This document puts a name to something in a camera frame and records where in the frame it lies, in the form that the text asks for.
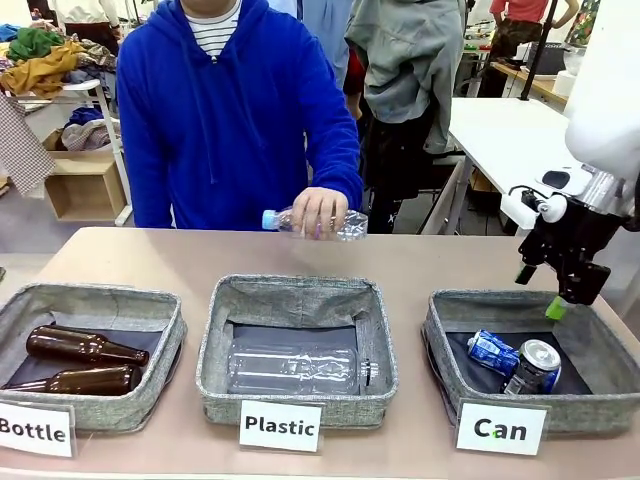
large clear plastic bottle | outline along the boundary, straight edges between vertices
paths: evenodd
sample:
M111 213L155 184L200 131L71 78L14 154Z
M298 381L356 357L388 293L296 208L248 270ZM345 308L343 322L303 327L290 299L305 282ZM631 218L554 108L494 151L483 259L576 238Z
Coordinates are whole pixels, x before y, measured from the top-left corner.
M228 364L229 393L359 395L378 368L352 348L331 345L256 345L236 340Z
M336 240L350 242L360 240L367 236L368 217L355 210L347 210L344 226L335 232ZM264 230L280 230L281 232L293 232L293 220L291 208L276 212L275 210L265 210L262 214L262 228ZM317 236L320 236L320 225L316 227Z

striped shirt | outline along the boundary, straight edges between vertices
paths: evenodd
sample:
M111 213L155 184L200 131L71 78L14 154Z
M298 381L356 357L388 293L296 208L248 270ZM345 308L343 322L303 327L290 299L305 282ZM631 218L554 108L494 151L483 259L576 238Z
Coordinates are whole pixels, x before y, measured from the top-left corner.
M187 16L191 31L196 37L196 43L211 56L214 62L233 32L236 31L241 4L242 0L236 0L233 8L220 17L193 18Z

blue hoodie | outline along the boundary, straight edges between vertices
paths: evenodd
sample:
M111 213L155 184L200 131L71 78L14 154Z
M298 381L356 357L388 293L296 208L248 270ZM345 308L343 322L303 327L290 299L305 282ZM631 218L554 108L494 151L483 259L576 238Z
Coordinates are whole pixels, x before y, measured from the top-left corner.
M355 122L316 38L267 0L242 0L212 62L179 0L163 2L118 58L118 101L136 224L260 229L308 186L359 208ZM305 155L304 136L307 134Z

brown bottle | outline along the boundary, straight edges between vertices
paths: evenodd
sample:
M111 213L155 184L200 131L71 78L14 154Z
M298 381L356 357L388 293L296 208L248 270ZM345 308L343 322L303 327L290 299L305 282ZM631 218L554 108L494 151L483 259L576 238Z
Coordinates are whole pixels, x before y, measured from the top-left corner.
M65 370L51 378L35 382L5 385L3 390L37 393L66 393L71 395L126 395L138 386L142 379L140 367L122 365L119 367L90 368L86 370Z
M100 365L144 367L149 361L149 352L144 350L110 342L104 335L58 325L34 328L27 338L27 352L38 358Z

person in blue hoodie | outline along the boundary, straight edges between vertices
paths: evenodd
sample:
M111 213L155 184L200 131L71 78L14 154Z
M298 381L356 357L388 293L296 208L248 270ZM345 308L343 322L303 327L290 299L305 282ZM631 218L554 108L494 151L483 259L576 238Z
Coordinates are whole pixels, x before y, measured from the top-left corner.
M331 65L267 0L161 3L117 78L137 226L170 228L173 208L178 228L258 230L293 205L315 236L359 208L358 134Z

